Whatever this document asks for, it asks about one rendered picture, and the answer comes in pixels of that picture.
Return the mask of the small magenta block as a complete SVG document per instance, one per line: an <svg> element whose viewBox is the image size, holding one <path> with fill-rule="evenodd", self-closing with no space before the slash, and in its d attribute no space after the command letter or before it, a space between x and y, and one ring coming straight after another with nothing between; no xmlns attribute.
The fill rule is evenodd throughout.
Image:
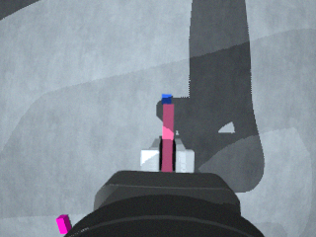
<svg viewBox="0 0 316 237"><path fill-rule="evenodd" d="M60 234L67 233L71 228L67 214L59 215L56 218L56 222L57 222Z"/></svg>

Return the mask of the small blue cube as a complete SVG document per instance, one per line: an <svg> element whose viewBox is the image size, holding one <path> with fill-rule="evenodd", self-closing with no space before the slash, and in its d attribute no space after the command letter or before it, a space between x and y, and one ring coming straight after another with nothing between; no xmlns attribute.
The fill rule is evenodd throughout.
<svg viewBox="0 0 316 237"><path fill-rule="evenodd" d="M162 105L171 104L172 95L171 94L162 94Z"/></svg>

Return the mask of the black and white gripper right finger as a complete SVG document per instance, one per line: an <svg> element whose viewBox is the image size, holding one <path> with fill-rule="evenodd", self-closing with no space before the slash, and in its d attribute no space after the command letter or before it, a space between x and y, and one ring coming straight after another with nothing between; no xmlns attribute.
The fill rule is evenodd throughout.
<svg viewBox="0 0 316 237"><path fill-rule="evenodd" d="M193 173L195 164L195 153L186 150L181 139L173 139L173 171L182 173Z"/></svg>

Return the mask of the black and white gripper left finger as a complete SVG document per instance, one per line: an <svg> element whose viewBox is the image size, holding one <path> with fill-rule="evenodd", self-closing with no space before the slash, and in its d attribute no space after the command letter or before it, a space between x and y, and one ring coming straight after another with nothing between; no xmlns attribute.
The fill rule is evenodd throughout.
<svg viewBox="0 0 316 237"><path fill-rule="evenodd" d="M141 171L159 172L162 170L163 138L155 138L150 149L141 151Z"/></svg>

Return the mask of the pink rod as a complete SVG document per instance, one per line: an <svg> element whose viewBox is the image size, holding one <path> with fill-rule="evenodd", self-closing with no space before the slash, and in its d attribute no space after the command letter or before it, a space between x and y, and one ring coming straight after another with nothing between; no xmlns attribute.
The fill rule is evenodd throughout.
<svg viewBox="0 0 316 237"><path fill-rule="evenodd" d="M174 104L163 104L162 172L172 172Z"/></svg>

